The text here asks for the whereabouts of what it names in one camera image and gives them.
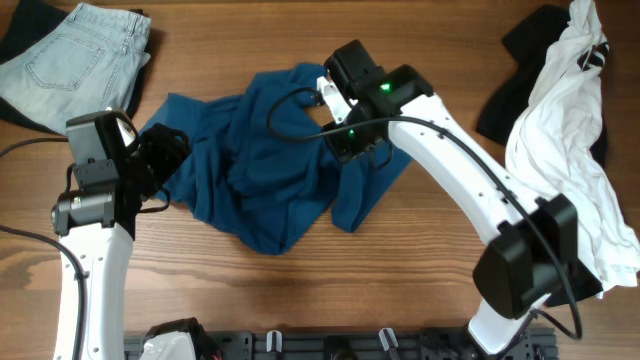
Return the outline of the dark blue shirt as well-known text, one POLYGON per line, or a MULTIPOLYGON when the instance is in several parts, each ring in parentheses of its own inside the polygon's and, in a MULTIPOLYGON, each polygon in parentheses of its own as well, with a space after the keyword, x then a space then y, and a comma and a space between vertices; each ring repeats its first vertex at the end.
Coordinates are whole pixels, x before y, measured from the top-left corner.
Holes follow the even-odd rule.
POLYGON ((322 139, 295 143, 270 134, 270 111, 282 133, 319 132, 306 110, 324 73, 316 64, 258 73, 245 93, 210 102, 169 94, 145 125, 189 138, 191 154, 166 182, 167 198, 267 255, 287 252, 325 211, 335 227, 355 231, 411 158, 381 146, 373 157, 342 164, 322 139))

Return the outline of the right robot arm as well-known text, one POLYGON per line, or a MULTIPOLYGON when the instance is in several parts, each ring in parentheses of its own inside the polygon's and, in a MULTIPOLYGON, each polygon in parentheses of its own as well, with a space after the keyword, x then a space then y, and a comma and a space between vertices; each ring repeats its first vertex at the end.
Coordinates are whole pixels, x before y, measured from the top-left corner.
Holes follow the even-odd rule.
POLYGON ((333 122, 322 133, 343 162, 382 143, 408 154, 467 216, 485 249, 472 276, 482 300, 459 340, 440 336, 443 356, 501 359, 544 307, 583 299, 594 279, 578 257, 578 215, 569 199, 543 196, 497 163, 453 119, 411 66, 391 72, 353 40, 325 61, 317 88, 333 122))

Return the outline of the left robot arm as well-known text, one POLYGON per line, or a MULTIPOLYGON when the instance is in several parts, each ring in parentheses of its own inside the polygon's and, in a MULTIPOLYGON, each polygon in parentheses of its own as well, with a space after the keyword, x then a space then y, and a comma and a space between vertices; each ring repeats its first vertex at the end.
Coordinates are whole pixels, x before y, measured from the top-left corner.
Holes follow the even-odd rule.
POLYGON ((52 209, 62 263, 54 356, 121 359, 136 217, 190 155, 189 138, 160 123, 137 132, 115 109, 69 120, 66 136, 78 187, 52 209))

